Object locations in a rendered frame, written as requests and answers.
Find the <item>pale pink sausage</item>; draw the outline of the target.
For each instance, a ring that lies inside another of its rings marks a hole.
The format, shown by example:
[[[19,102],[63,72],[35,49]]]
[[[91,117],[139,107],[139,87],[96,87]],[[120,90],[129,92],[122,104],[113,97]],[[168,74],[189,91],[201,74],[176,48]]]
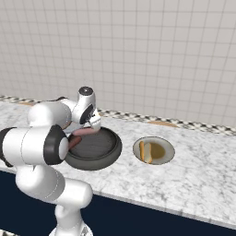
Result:
[[[90,127],[86,127],[86,128],[81,128],[81,129],[77,129],[75,130],[72,135],[73,136],[86,136],[86,135],[92,135],[92,134],[96,134],[97,130],[90,128]]]

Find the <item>orange sausage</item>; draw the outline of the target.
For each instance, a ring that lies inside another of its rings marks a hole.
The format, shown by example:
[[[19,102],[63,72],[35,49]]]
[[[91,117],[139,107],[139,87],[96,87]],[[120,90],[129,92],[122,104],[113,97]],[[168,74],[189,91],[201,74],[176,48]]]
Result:
[[[145,152],[144,152],[144,141],[140,141],[139,143],[139,151],[140,151],[140,158],[142,161],[145,159]]]

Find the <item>dark blue cupboard front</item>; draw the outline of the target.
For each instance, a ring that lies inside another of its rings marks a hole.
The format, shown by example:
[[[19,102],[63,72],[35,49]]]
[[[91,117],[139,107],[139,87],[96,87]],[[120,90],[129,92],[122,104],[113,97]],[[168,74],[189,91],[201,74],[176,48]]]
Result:
[[[81,215],[94,236],[236,236],[236,230],[98,195]],[[54,205],[23,194],[15,175],[0,171],[0,229],[48,236],[55,225]]]

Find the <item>dark grey bowl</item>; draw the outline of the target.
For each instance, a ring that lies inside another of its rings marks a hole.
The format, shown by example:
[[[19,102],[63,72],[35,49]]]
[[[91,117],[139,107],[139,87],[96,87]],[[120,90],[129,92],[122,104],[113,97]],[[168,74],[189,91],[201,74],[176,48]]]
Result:
[[[65,161],[82,171],[98,171],[112,165],[121,155],[123,144],[113,130],[102,127],[96,134],[82,136],[70,149]]]

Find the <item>reddish brown sausage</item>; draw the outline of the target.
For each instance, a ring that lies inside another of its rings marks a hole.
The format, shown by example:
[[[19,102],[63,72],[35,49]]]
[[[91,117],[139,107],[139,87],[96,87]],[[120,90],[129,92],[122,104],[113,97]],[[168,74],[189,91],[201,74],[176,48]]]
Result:
[[[81,140],[82,140],[82,138],[80,136],[70,136],[69,143],[68,143],[68,149],[71,149],[74,146],[76,146],[77,144],[79,144]]]

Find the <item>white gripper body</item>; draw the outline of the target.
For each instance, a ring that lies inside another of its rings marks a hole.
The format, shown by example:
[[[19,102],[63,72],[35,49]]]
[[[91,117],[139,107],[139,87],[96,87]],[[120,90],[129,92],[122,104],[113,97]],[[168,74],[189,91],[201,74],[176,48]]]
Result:
[[[93,116],[89,120],[90,126],[94,131],[100,130],[100,117],[99,116]]]

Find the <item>beige round plate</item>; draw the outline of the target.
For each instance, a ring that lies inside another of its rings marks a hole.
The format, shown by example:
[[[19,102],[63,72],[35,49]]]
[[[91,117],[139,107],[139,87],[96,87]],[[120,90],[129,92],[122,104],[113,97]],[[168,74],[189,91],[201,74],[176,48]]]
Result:
[[[157,136],[145,136],[145,137],[139,138],[133,144],[133,153],[141,161],[142,159],[140,158],[140,151],[139,151],[140,141],[144,141],[144,145],[146,143],[151,144],[152,162],[146,163],[146,164],[162,165],[162,164],[170,162],[175,155],[175,149],[173,145],[166,139],[157,137]]]

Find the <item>white bun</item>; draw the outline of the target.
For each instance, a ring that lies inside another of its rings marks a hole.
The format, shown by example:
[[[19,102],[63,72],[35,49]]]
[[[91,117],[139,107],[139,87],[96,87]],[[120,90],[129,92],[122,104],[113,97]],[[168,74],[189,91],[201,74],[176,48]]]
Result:
[[[145,163],[151,163],[152,162],[151,144],[150,143],[146,143],[144,145],[144,162]]]

